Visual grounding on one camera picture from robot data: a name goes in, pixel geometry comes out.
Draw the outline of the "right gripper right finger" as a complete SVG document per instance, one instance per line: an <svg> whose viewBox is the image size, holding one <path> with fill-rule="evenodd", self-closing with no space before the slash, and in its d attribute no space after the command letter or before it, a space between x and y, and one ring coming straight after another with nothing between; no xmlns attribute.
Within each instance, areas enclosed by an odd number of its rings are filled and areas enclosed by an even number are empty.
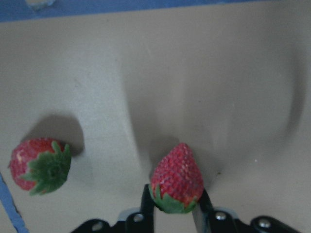
<svg viewBox="0 0 311 233"><path fill-rule="evenodd" d="M213 211L213 205L207 191L204 189L197 203L197 206L192 212L194 224L198 233L209 233L210 226L208 215Z"/></svg>

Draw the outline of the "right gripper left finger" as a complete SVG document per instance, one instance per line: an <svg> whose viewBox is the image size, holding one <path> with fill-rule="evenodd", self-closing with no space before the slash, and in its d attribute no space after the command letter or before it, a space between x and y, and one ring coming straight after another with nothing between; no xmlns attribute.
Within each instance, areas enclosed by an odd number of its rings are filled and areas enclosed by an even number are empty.
<svg viewBox="0 0 311 233"><path fill-rule="evenodd" d="M143 189L140 205L140 213L143 215L143 233L154 233L154 207L155 203L151 197L149 185L146 184Z"/></svg>

